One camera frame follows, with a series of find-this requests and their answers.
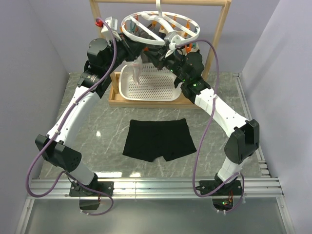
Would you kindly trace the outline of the white round clip hanger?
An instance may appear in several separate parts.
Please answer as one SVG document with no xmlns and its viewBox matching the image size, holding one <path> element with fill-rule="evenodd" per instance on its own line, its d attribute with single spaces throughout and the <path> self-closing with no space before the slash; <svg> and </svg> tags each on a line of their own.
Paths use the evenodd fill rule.
<svg viewBox="0 0 312 234">
<path fill-rule="evenodd" d="M 190 43 L 198 38 L 200 26 L 192 19 L 161 9 L 161 1 L 156 1 L 155 11 L 141 11 L 126 16 L 121 23 L 122 32 L 133 41 L 147 45 L 163 46 L 169 32 L 176 31 L 181 43 Z"/>
</svg>

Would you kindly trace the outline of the black boxer underwear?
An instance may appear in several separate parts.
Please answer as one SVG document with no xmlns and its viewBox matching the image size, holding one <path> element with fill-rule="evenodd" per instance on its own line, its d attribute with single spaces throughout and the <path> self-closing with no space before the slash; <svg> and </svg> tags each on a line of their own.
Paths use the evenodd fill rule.
<svg viewBox="0 0 312 234">
<path fill-rule="evenodd" d="M 130 120 L 123 155 L 154 162 L 172 161 L 196 152 L 186 119 L 169 121 Z"/>
</svg>

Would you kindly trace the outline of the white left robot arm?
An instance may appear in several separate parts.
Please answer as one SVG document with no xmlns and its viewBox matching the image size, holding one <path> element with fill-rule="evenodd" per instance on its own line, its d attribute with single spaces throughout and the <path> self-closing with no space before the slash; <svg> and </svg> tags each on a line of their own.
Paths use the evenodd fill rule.
<svg viewBox="0 0 312 234">
<path fill-rule="evenodd" d="M 76 180 L 74 186 L 87 196 L 102 188 L 98 176 L 87 168 L 81 153 L 72 145 L 86 116 L 111 84 L 110 74 L 124 61 L 135 61 L 146 47 L 145 43 L 133 41 L 123 33 L 119 36 L 120 40 L 116 41 L 98 38 L 89 43 L 88 59 L 70 104 L 55 126 L 35 140 L 43 159 L 69 173 Z"/>
</svg>

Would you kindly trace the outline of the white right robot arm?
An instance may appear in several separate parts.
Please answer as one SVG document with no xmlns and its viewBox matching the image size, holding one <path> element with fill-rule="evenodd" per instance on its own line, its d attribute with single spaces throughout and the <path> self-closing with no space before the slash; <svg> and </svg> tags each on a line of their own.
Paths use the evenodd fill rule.
<svg viewBox="0 0 312 234">
<path fill-rule="evenodd" d="M 180 87 L 185 98 L 208 113 L 210 120 L 214 120 L 228 137 L 224 148 L 226 158 L 214 178 L 214 190 L 225 195 L 232 189 L 247 158 L 259 148 L 259 123 L 238 114 L 217 95 L 216 88 L 202 78 L 204 65 L 199 52 L 169 56 L 166 53 L 163 48 L 144 51 L 155 68 L 166 68 L 176 76 L 175 87 Z"/>
</svg>

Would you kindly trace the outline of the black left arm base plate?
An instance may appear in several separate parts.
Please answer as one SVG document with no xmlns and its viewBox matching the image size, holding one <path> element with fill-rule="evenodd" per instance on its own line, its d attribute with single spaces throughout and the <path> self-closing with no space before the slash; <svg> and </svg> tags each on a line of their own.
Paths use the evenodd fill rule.
<svg viewBox="0 0 312 234">
<path fill-rule="evenodd" d="M 101 196 L 105 193 L 109 196 L 113 195 L 114 182 L 112 181 L 97 181 L 92 182 L 89 186 L 80 183 L 71 182 L 69 192 L 70 197 L 87 197 L 87 196 Z"/>
</svg>

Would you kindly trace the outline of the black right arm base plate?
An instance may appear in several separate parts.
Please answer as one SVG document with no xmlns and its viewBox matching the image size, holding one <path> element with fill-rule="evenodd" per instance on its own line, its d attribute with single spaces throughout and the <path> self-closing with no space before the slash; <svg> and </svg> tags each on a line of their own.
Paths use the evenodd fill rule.
<svg viewBox="0 0 312 234">
<path fill-rule="evenodd" d="M 221 180 L 200 180 L 199 185 L 195 188 L 201 195 L 206 195 L 216 189 L 221 183 Z M 242 188 L 242 182 L 235 179 L 234 181 L 223 185 L 220 189 L 213 193 L 212 196 L 241 195 Z"/>
</svg>

